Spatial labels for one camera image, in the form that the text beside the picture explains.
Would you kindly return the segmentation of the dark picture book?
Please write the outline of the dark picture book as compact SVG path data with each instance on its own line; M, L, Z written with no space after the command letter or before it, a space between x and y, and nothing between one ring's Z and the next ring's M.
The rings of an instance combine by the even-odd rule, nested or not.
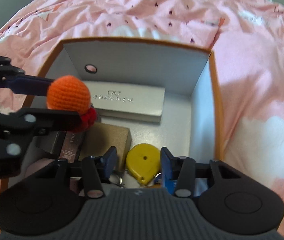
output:
M84 135L84 133L51 132L38 137L35 145L57 159L67 159L69 163L74 163L79 158Z

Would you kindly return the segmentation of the orange crochet toy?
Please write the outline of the orange crochet toy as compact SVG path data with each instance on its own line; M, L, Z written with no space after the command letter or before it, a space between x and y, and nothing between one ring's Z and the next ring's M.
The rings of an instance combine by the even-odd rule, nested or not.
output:
M46 106L52 110L77 112L81 124L73 130L74 133L87 131L98 119L88 87L72 75L62 76L51 83L47 90Z

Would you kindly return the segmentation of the pink cloud-print duvet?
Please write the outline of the pink cloud-print duvet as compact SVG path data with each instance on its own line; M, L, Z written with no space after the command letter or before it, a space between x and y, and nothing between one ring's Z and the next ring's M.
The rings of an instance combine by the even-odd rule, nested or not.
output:
M212 49L224 160L284 201L284 7L268 0L34 0L0 29L0 56L38 74L58 42L143 37ZM284 219L278 229L284 236Z

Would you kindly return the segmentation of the white flat box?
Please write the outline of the white flat box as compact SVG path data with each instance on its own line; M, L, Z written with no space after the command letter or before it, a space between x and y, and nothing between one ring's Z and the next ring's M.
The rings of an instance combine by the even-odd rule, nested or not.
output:
M100 116L159 123L165 88L127 83L85 81Z

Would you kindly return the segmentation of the orange cardboard box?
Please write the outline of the orange cardboard box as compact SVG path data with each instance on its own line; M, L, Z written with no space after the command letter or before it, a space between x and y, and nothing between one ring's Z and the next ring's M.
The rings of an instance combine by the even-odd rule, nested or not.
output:
M126 127L131 144L167 147L200 163L223 155L223 110L212 50L131 37L62 40L27 74L73 75L89 88L102 122Z

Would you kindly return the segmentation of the brown cardboard box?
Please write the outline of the brown cardboard box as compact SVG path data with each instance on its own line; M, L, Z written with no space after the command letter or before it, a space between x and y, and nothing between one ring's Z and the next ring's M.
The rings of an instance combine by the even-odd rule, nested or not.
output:
M125 169L125 159L131 148L130 129L96 122L84 135L79 160L88 156L99 157L114 146L117 149L116 171Z

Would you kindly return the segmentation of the yellow tape measure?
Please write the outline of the yellow tape measure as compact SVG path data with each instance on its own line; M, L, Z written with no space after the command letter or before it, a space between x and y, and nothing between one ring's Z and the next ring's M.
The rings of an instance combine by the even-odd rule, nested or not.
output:
M126 170L141 185L150 183L160 169L160 150L153 145L135 145L126 155Z

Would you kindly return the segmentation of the blue card pack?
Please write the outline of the blue card pack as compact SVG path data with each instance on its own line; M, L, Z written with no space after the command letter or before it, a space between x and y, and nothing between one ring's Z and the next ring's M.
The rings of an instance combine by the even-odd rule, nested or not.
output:
M153 180L153 185L154 186L162 186L162 173L158 173L154 180Z

